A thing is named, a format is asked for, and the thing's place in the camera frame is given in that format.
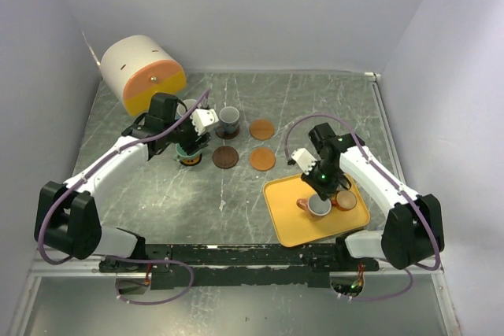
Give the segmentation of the teal cup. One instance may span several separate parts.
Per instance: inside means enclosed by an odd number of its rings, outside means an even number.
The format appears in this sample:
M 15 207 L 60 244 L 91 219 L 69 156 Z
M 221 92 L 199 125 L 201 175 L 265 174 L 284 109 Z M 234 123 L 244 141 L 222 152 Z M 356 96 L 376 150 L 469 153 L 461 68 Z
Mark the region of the teal cup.
M 180 144 L 175 144 L 176 155 L 174 159 L 176 161 L 189 161 L 194 160 L 202 154 L 202 150 L 196 150 L 193 153 L 186 152 Z

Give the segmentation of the yellow black-rimmed coaster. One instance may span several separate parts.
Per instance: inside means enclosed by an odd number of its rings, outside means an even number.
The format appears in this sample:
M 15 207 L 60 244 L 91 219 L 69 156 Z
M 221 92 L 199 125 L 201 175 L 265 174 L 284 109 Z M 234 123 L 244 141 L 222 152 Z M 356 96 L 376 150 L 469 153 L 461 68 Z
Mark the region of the yellow black-rimmed coaster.
M 187 158 L 187 159 L 180 158 L 179 159 L 179 163 L 181 165 L 187 166 L 187 167 L 192 167 L 192 166 L 198 165 L 201 163 L 201 161 L 202 161 L 201 154 L 197 155 L 196 157 L 192 157 L 191 159 L 189 159 L 189 158 Z

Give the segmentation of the large white blue-handled mug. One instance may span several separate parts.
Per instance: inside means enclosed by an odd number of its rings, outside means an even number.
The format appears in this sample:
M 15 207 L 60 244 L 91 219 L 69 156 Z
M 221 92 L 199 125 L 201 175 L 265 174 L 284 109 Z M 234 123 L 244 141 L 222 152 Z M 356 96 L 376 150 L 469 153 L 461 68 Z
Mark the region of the large white blue-handled mug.
M 189 98 L 179 100 L 176 107 L 175 120 L 182 118 L 187 113 L 187 111 L 190 110 L 193 106 L 195 106 L 196 109 L 201 108 L 200 104 L 197 103 L 196 99 Z

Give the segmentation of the white pink cup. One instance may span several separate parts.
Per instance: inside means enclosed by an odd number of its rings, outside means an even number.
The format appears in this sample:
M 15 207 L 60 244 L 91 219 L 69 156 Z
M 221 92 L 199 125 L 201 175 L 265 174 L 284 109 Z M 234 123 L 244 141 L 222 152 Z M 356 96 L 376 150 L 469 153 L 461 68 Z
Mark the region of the white pink cup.
M 296 201 L 296 205 L 311 220 L 319 220 L 327 216 L 332 210 L 332 203 L 329 200 L 321 200 L 317 194 L 309 198 L 299 198 Z

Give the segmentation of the dark brown wooden coaster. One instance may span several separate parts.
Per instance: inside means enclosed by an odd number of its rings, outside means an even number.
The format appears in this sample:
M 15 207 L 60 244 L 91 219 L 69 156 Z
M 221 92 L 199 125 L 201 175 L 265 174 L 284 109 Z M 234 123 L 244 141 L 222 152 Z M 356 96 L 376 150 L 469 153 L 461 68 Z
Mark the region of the dark brown wooden coaster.
M 240 133 L 240 128 L 238 127 L 235 131 L 231 132 L 231 133 L 227 133 L 224 129 L 222 128 L 218 128 L 216 130 L 216 136 L 218 138 L 221 138 L 221 139 L 225 139 L 225 140 L 228 140 L 228 139 L 233 139 L 235 137 L 237 137 Z

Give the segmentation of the dark walnut wooden coaster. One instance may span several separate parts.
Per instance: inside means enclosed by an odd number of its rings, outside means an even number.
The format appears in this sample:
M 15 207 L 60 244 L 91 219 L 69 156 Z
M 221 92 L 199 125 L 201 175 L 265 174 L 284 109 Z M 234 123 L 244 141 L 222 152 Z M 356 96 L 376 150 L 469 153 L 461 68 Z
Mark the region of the dark walnut wooden coaster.
M 221 146 L 214 150 L 212 160 L 216 167 L 229 169 L 238 163 L 239 154 L 232 146 Z

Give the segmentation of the white grey-handled cup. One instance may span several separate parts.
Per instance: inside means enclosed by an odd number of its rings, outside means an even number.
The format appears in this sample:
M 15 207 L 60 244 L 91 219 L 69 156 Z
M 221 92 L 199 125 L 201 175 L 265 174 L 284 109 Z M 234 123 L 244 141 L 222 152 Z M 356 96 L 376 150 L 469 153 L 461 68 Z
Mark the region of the white grey-handled cup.
M 226 106 L 219 112 L 218 131 L 225 134 L 232 134 L 239 128 L 239 110 L 232 106 Z

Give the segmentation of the yellow plastic tray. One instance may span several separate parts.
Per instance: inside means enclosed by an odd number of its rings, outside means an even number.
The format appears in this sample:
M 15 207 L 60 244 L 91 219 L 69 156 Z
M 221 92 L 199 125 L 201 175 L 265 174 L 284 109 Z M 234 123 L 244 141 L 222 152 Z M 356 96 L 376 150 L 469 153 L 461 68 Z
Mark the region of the yellow plastic tray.
M 280 244 L 300 246 L 367 226 L 371 216 L 356 184 L 352 185 L 350 192 L 357 199 L 354 208 L 342 210 L 334 207 L 328 215 L 314 218 L 296 204 L 298 199 L 308 199 L 315 194 L 300 175 L 266 183 L 263 194 Z

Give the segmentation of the light orange wooden coaster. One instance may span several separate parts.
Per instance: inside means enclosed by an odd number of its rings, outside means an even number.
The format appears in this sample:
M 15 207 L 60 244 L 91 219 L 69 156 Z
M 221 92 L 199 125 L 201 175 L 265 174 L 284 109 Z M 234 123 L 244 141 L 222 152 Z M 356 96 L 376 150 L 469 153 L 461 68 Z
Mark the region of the light orange wooden coaster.
M 250 165 L 261 172 L 268 171 L 274 167 L 276 156 L 273 151 L 265 147 L 254 149 L 250 154 Z

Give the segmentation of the tan wooden coaster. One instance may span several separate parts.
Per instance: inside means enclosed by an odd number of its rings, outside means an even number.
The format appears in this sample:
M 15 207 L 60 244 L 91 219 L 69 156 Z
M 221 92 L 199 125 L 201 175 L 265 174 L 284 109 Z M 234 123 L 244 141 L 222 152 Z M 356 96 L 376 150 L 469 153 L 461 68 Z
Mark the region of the tan wooden coaster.
M 275 128 L 271 121 L 266 119 L 255 120 L 249 127 L 250 135 L 260 141 L 270 139 Z

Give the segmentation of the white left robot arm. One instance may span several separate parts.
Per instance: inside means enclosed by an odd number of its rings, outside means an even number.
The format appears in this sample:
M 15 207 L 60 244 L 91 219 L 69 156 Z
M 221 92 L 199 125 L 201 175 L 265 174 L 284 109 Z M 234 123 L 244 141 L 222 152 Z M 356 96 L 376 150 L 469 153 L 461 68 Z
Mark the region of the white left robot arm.
M 207 147 L 211 130 L 218 124 L 216 111 L 208 107 L 205 90 L 182 116 L 182 101 L 157 93 L 149 109 L 126 127 L 103 155 L 63 183 L 49 181 L 39 192 L 34 238 L 40 256 L 52 265 L 71 259 L 100 256 L 118 260 L 129 272 L 147 262 L 144 237 L 119 227 L 105 227 L 99 209 L 109 192 L 128 174 L 142 167 L 169 146 L 186 154 Z

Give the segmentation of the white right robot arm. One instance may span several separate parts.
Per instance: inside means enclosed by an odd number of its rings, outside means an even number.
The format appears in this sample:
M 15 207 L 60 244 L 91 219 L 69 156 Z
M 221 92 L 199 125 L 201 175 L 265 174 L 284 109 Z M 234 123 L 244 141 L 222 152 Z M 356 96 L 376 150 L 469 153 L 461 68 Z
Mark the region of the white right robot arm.
M 351 271 L 362 258 L 386 260 L 397 269 L 421 268 L 424 260 L 433 258 L 428 270 L 439 268 L 444 233 L 440 202 L 434 195 L 421 195 L 393 176 L 353 132 L 337 135 L 323 123 L 310 130 L 309 140 L 317 153 L 300 148 L 291 153 L 291 160 L 320 200 L 329 201 L 348 174 L 386 218 L 381 231 L 356 231 L 343 237 L 343 246 L 334 252 L 339 269 Z

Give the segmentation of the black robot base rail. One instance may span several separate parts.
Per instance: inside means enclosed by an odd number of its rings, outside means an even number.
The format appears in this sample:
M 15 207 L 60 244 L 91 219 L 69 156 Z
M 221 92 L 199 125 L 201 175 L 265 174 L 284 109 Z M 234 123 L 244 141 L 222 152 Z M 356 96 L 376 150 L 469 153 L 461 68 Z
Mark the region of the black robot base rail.
M 339 242 L 309 243 L 287 248 L 280 244 L 204 245 L 147 244 L 138 255 L 146 260 L 168 260 L 149 270 L 150 287 L 167 290 L 185 287 L 189 272 L 174 264 L 181 261 L 194 272 L 194 286 L 267 286 L 300 284 L 329 288 L 332 275 L 379 270 L 369 257 L 354 258 Z

